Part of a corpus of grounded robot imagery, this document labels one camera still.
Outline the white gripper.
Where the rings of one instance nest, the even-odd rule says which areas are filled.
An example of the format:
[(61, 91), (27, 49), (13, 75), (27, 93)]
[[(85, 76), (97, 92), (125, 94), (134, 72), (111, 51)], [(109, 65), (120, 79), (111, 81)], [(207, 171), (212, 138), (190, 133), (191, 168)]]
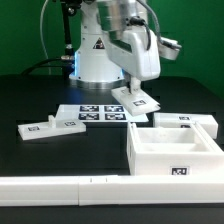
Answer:
[(157, 38), (153, 32), (150, 32), (150, 37), (151, 46), (147, 49), (147, 32), (142, 27), (124, 31), (118, 42), (111, 41), (109, 35), (105, 35), (108, 58), (133, 76), (129, 87), (132, 95), (136, 95), (140, 90), (139, 80), (152, 80), (160, 75)]

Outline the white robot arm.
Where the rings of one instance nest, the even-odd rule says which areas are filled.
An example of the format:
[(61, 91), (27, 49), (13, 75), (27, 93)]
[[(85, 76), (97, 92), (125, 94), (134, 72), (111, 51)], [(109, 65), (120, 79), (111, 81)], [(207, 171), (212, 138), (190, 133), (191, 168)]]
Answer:
[(91, 89), (126, 85), (134, 92), (159, 75), (157, 38), (136, 0), (82, 0), (71, 81)]

